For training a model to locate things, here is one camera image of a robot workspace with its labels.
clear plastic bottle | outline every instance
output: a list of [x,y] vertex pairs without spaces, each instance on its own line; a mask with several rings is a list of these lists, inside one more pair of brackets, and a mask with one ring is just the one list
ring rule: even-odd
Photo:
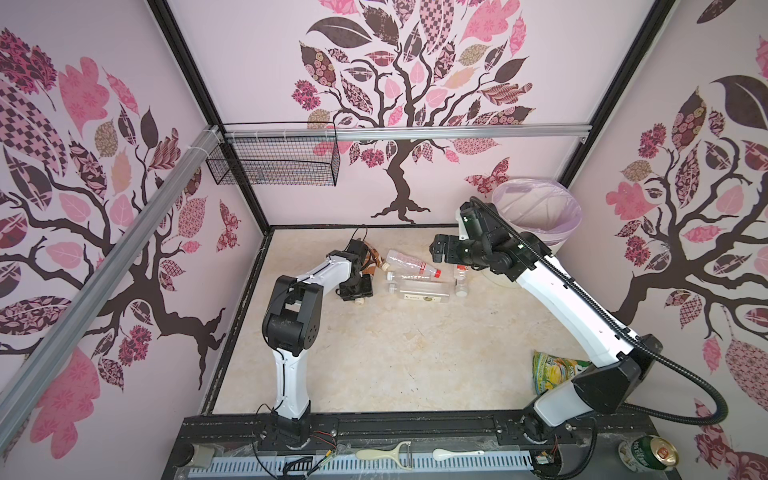
[[451,298],[449,283],[427,282],[424,280],[400,280],[389,284],[389,292],[396,293],[404,300],[446,303]]
[[397,250],[390,250],[387,253],[386,262],[382,265],[382,269],[397,270],[403,273],[417,273],[429,278],[440,278],[441,273],[440,270],[427,264],[427,262],[423,262],[410,255],[405,255]]
[[392,272],[391,270],[386,273],[386,279],[390,282],[397,280],[430,280],[428,275],[422,275],[420,273],[400,273]]
[[456,270],[453,271],[453,278],[456,279],[456,296],[467,296],[469,294],[468,270],[469,267],[466,265],[456,265]]

butterfly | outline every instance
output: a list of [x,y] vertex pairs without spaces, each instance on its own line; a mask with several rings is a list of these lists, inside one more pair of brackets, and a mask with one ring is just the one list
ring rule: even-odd
[[489,177],[485,175],[470,175],[464,180],[468,181],[470,185],[476,186],[478,192],[487,197],[494,188],[509,180],[509,177],[505,174],[507,170],[509,170],[509,157],[498,162]]
[[224,220],[225,230],[219,236],[219,241],[216,242],[216,251],[220,252],[225,248],[234,248],[237,246],[237,234],[235,230],[240,226],[240,221],[235,214],[230,213],[229,207],[224,205],[224,202],[219,200],[219,210],[221,212],[221,220]]

white spoon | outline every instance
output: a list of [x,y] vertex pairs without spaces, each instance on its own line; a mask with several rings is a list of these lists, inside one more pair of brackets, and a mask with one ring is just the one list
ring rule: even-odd
[[432,458],[435,459],[435,462],[442,462],[443,460],[448,460],[452,457],[461,457],[461,456],[473,456],[473,457],[482,457],[485,455],[485,452],[482,450],[475,450],[474,452],[451,452],[450,450],[445,449],[434,449],[432,451]]

wire basket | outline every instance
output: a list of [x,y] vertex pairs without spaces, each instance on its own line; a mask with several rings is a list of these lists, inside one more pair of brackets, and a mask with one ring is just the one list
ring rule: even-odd
[[[216,183],[336,186],[341,159],[333,123],[269,123],[288,124],[294,129],[241,134],[214,148],[207,163]],[[297,124],[309,130],[296,129]]]

wall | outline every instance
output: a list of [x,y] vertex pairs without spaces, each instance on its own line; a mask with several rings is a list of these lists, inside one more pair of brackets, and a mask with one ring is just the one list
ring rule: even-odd
[[[652,2],[171,4],[224,121],[387,127],[588,123]],[[507,177],[556,178],[575,142],[347,143],[336,187],[255,191],[275,224],[453,222]]]
[[[558,256],[728,401],[713,427],[654,420],[682,476],[765,478],[768,4],[709,4],[675,12],[574,183],[584,222]],[[713,409],[660,366],[631,399],[681,415]]]
[[[0,27],[4,386],[205,123],[141,0],[23,2]],[[199,412],[259,242],[240,192],[199,170],[0,476],[159,477],[182,418]]]

